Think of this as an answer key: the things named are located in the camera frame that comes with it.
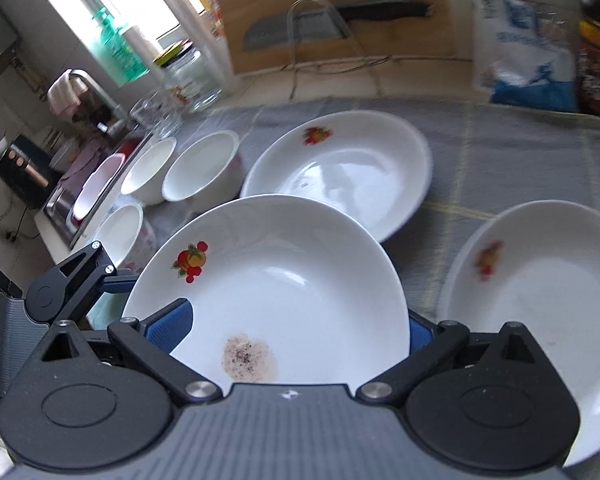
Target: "fruit pattern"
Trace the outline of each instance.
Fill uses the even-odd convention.
[[[319,126],[312,126],[311,128],[304,130],[303,137],[305,144],[318,144],[318,142],[322,142],[331,137],[331,130]]]
[[[502,240],[496,240],[484,249],[478,255],[478,261],[475,263],[475,267],[478,269],[481,282],[488,282],[489,278],[493,276],[496,270],[496,264],[500,259],[500,251],[504,247]]]
[[[186,276],[187,283],[193,283],[196,276],[202,272],[206,263],[206,250],[209,246],[204,242],[198,242],[178,254],[178,259],[173,263],[171,269],[178,269],[178,277]]]

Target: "gray tablecloth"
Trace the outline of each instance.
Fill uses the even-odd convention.
[[[495,214],[547,198],[600,210],[600,120],[576,114],[403,99],[220,108],[188,118],[176,135],[177,150],[214,131],[234,130],[248,170],[295,126],[353,108],[405,118],[429,141],[434,170],[426,202],[383,246],[409,307],[431,320],[436,320],[438,295],[454,257]],[[173,203],[146,208],[146,216],[160,245],[186,222],[186,213]]]

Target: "blue and white bag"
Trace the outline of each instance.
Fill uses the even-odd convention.
[[[568,48],[540,32],[536,10],[522,0],[474,0],[474,86],[491,102],[578,111],[575,62]]]

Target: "kitchen knife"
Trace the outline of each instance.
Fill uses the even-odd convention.
[[[335,6],[345,22],[390,22],[400,18],[428,18],[433,4],[418,0],[366,0]],[[294,17],[296,44],[308,41],[346,38],[346,31],[334,22],[328,10],[312,9],[298,12]],[[249,27],[242,39],[244,51],[260,50],[272,46],[285,46],[286,13],[265,16]]]

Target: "white bowl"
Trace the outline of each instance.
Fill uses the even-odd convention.
[[[145,205],[164,201],[162,183],[176,160],[176,139],[160,140],[136,160],[122,181],[121,193],[131,195]]]
[[[123,315],[142,319],[177,298],[191,302],[194,323],[171,355],[225,393],[234,381],[355,391],[409,354],[389,257],[360,224],[314,200],[248,197],[193,220],[153,257]]]
[[[72,208],[72,215],[78,222],[82,222],[84,217],[89,214],[98,197],[107,187],[109,180],[113,178],[124,161],[125,155],[114,153],[105,158],[96,171],[90,174]]]
[[[138,204],[116,209],[93,235],[113,264],[140,274],[158,250],[154,229]]]
[[[272,144],[251,168],[241,196],[313,198],[347,213],[382,242],[420,206],[432,168],[426,139],[407,121],[370,110],[339,112]]]
[[[474,332],[524,323],[580,409],[580,432],[565,465],[600,450],[599,212],[547,200],[498,215],[456,257],[440,319]]]
[[[167,172],[162,195],[169,202],[184,201],[191,216],[233,199],[244,181],[239,145],[238,135],[230,130],[198,140]]]

